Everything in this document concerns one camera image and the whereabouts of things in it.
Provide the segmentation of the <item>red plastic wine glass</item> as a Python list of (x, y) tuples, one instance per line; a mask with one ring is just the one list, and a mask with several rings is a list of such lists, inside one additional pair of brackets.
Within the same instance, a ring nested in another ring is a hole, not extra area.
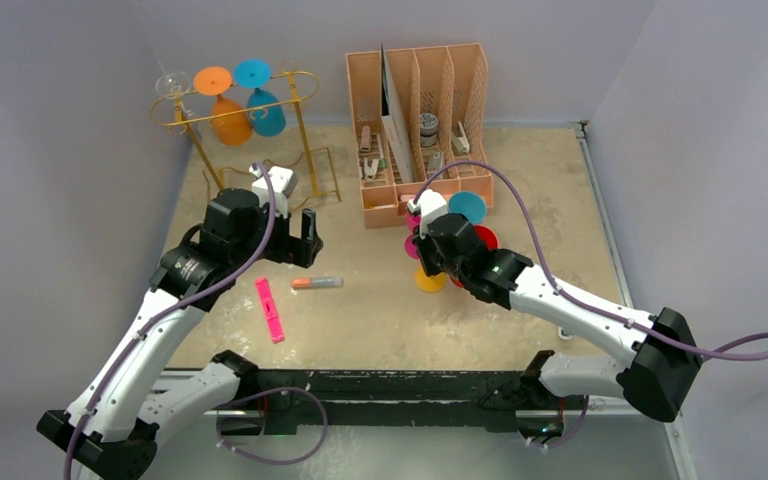
[(478, 237), (486, 244), (489, 249), (497, 249), (499, 247), (498, 237), (490, 228), (482, 225), (475, 225), (474, 229)]

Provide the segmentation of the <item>light blue wine glass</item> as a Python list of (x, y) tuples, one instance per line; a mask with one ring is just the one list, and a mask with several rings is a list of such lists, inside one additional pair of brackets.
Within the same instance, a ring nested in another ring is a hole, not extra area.
[(488, 207), (483, 198), (470, 191), (460, 191), (448, 200), (450, 213), (462, 214), (473, 224), (481, 224), (486, 218)]

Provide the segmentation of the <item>magenta plastic wine glass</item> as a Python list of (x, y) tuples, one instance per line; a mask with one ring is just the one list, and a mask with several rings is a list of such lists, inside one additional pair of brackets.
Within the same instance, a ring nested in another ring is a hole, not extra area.
[(412, 259), (418, 259), (419, 253), (417, 246), (415, 244), (415, 239), (417, 238), (416, 232), (418, 230), (418, 227), (420, 225), (420, 217), (408, 213), (406, 215), (406, 223), (409, 229), (409, 234), (404, 242), (404, 249), (406, 254), (412, 258)]

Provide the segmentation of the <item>yellow plastic wine glass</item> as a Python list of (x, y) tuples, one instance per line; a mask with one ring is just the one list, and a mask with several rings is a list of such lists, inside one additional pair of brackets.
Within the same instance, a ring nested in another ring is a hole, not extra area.
[(415, 285), (425, 293), (438, 293), (448, 282), (448, 276), (445, 273), (436, 275), (427, 275), (422, 266), (419, 266), (414, 274)]

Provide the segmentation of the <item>clear wine glass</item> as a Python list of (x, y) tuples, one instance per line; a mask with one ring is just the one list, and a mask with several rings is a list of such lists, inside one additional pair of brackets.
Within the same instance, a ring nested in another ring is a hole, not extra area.
[(155, 83), (155, 92), (163, 99), (177, 99), (190, 91), (192, 80), (182, 71), (171, 71), (161, 76)]

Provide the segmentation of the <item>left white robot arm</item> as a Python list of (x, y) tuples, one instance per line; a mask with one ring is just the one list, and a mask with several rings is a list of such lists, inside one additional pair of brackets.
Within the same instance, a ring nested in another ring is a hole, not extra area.
[(184, 383), (151, 394), (178, 346), (256, 261), (313, 263), (323, 246), (316, 213), (304, 209), (293, 236), (277, 203), (274, 194), (224, 189), (162, 256), (136, 318), (96, 378), (68, 408), (38, 421), (39, 433), (65, 452), (65, 478), (137, 479), (163, 443), (205, 412), (283, 394), (264, 388), (258, 367), (228, 350)]

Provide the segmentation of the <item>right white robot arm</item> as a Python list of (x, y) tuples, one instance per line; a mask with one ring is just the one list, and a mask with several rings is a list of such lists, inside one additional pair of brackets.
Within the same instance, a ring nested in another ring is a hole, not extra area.
[(464, 215), (412, 216), (420, 263), (428, 275), (454, 277), (477, 300), (546, 320), (600, 349), (596, 356), (550, 351), (535, 357), (521, 392), (536, 407), (557, 397), (621, 398), (641, 414), (674, 421), (702, 367), (685, 317), (624, 307), (562, 280), (549, 281), (528, 257), (491, 248)]

